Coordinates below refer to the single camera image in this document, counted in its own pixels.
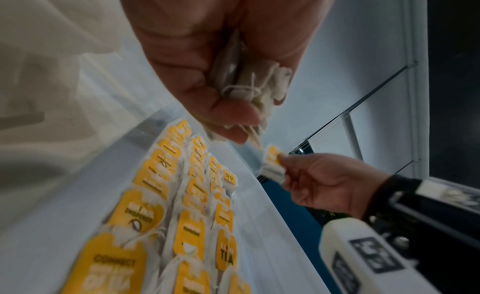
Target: black cuff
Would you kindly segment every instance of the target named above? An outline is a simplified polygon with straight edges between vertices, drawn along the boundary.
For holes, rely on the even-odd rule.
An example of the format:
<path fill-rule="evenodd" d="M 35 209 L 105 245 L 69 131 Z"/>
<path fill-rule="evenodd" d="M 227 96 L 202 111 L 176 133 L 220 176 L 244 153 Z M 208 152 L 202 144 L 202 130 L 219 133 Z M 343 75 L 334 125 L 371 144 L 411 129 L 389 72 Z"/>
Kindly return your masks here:
<path fill-rule="evenodd" d="M 362 220 L 368 223 L 369 217 L 384 209 L 390 197 L 392 197 L 395 192 L 415 192 L 421 183 L 422 181 L 419 179 L 410 179 L 400 175 L 390 176 L 378 187 L 378 189 L 376 189 L 375 193 L 370 199 L 370 203 L 366 207 L 366 211 L 365 214 L 363 214 Z"/>

